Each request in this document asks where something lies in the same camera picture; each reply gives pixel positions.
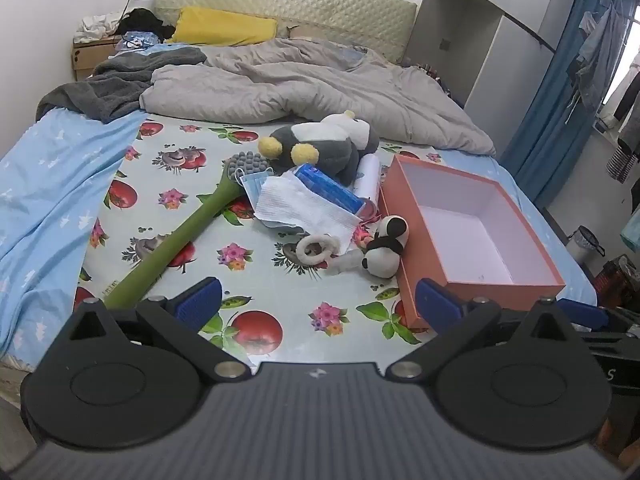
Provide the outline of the pink bird toy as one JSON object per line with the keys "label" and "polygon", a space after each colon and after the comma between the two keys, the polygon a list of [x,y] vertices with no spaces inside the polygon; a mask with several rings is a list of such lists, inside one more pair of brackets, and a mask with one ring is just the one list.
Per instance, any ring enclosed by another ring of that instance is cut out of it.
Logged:
{"label": "pink bird toy", "polygon": [[366,250],[367,244],[369,244],[371,240],[373,240],[373,235],[365,226],[358,226],[354,234],[352,234],[352,241],[363,252]]}

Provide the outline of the blue tissue pack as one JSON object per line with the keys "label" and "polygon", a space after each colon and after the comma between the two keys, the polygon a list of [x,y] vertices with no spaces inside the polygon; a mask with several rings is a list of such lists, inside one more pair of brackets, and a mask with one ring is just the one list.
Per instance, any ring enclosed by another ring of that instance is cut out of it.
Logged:
{"label": "blue tissue pack", "polygon": [[358,214],[364,206],[362,198],[356,196],[349,188],[345,188],[314,166],[303,164],[295,169],[294,174],[308,190],[351,214]]}

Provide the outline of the white spray can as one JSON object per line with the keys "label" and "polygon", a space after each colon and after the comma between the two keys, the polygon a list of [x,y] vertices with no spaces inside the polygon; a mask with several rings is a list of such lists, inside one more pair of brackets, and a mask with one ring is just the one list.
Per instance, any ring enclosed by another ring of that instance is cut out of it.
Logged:
{"label": "white spray can", "polygon": [[364,155],[360,159],[356,178],[352,184],[352,192],[373,205],[378,204],[380,192],[382,162],[375,154]]}

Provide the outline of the small panda plush toy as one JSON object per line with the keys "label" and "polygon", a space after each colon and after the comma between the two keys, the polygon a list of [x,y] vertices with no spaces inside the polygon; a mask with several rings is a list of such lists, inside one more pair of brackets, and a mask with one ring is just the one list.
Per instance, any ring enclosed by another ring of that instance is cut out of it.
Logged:
{"label": "small panda plush toy", "polygon": [[408,222],[401,216],[387,216],[378,222],[372,240],[367,242],[361,266],[376,278],[393,278],[409,239]]}

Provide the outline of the grey quilt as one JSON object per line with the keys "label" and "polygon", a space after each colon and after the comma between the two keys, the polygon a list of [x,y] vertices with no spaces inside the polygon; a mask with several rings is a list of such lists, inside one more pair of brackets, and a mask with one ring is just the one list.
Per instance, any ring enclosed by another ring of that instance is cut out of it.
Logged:
{"label": "grey quilt", "polygon": [[353,112],[380,138],[495,153],[494,142],[424,70],[328,40],[273,39],[206,47],[198,65],[156,70],[140,96],[149,113],[200,122],[264,124],[290,115],[318,122]]}

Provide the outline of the floral plastic mat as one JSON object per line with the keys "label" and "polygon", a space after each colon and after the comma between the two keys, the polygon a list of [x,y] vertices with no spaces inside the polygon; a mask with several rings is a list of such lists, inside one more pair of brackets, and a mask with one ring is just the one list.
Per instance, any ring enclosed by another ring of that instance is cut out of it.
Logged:
{"label": "floral plastic mat", "polygon": [[[82,263],[78,300],[103,298],[188,218],[224,161],[254,151],[271,127],[145,118],[108,188]],[[299,237],[267,228],[246,198],[229,205],[171,260],[154,292],[173,297],[202,278],[222,286],[202,336],[250,366],[373,362],[386,367],[431,339],[410,328],[398,285],[358,272],[305,268]]]}

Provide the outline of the blue face mask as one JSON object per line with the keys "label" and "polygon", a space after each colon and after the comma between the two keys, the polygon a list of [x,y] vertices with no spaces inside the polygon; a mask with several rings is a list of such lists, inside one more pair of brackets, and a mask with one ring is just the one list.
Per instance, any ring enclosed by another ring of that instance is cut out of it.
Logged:
{"label": "blue face mask", "polygon": [[[235,180],[237,180],[239,185],[242,186],[248,201],[250,202],[250,206],[255,209],[258,204],[260,193],[262,192],[262,186],[268,177],[273,177],[273,170],[268,167],[266,170],[252,172],[249,174],[242,168],[238,168],[234,170],[233,177],[235,177]],[[302,229],[299,226],[293,226],[292,224],[264,220],[262,220],[262,224],[269,229],[279,229],[289,233],[302,232]]]}

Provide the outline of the orange cardboard box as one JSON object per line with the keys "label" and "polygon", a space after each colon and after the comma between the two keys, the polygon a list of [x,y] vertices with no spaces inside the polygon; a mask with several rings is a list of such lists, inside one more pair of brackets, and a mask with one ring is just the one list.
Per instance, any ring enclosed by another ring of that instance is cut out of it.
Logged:
{"label": "orange cardboard box", "polygon": [[521,311],[565,286],[533,228],[494,180],[397,155],[378,206],[408,222],[397,281],[411,328],[431,325],[416,308],[422,278],[463,300],[482,296]]}

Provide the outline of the hanging clothes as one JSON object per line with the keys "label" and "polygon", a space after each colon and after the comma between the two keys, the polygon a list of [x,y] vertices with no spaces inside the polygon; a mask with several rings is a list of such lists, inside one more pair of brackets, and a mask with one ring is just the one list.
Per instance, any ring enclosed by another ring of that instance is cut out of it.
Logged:
{"label": "hanging clothes", "polygon": [[599,6],[600,14],[586,12],[580,21],[584,42],[567,69],[572,87],[567,108],[581,105],[597,129],[615,136],[606,171],[624,182],[639,162],[639,63],[631,64],[625,78],[611,86],[630,19],[622,0],[600,0]]}

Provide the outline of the blue curtain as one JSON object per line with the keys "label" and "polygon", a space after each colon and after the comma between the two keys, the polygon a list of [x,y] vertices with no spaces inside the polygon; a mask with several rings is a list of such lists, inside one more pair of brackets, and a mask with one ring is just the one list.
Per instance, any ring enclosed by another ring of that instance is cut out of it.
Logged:
{"label": "blue curtain", "polygon": [[[548,207],[567,181],[590,137],[593,116],[581,105],[567,108],[572,87],[567,69],[584,36],[579,28],[586,12],[602,12],[600,0],[574,0],[555,55],[518,131],[500,156],[516,184],[539,208]],[[630,21],[639,0],[622,0]]]}

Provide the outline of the black clothes pile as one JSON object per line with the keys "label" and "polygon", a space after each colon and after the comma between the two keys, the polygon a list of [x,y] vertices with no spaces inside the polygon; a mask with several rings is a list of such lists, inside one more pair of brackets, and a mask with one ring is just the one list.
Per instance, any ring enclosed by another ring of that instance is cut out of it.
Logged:
{"label": "black clothes pile", "polygon": [[120,19],[115,35],[125,36],[126,32],[152,32],[161,42],[164,42],[174,36],[175,31],[174,25],[165,24],[152,11],[137,8]]}

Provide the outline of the white trash bin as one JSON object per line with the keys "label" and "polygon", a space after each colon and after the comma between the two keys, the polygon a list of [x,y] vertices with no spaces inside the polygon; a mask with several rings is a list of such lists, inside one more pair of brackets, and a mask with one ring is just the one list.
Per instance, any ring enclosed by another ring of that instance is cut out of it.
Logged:
{"label": "white trash bin", "polygon": [[587,264],[595,255],[606,256],[606,251],[597,237],[585,226],[578,226],[570,234],[566,249],[578,264]]}

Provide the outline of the grey penguin plush toy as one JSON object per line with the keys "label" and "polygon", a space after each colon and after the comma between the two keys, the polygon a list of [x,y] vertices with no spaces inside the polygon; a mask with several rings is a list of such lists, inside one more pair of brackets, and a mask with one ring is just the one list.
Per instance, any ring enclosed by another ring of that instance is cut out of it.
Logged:
{"label": "grey penguin plush toy", "polygon": [[351,186],[360,160],[374,154],[379,145],[372,127],[346,110],[320,122],[281,127],[261,138],[257,147],[277,172],[309,164],[341,185]]}

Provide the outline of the grey wardrobe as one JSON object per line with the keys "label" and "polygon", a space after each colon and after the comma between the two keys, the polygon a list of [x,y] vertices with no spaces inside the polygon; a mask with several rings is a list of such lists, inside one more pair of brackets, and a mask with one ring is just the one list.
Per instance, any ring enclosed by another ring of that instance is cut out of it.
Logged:
{"label": "grey wardrobe", "polygon": [[519,122],[573,0],[422,0],[404,60],[434,68],[480,128]]}

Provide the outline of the white paper towel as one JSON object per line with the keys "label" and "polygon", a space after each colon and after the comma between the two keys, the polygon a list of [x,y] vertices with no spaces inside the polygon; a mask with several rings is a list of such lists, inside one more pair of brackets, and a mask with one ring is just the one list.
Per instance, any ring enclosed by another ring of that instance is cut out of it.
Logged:
{"label": "white paper towel", "polygon": [[262,222],[297,226],[309,235],[329,235],[340,242],[339,255],[348,251],[359,219],[311,192],[292,172],[268,177],[260,189],[255,217]]}

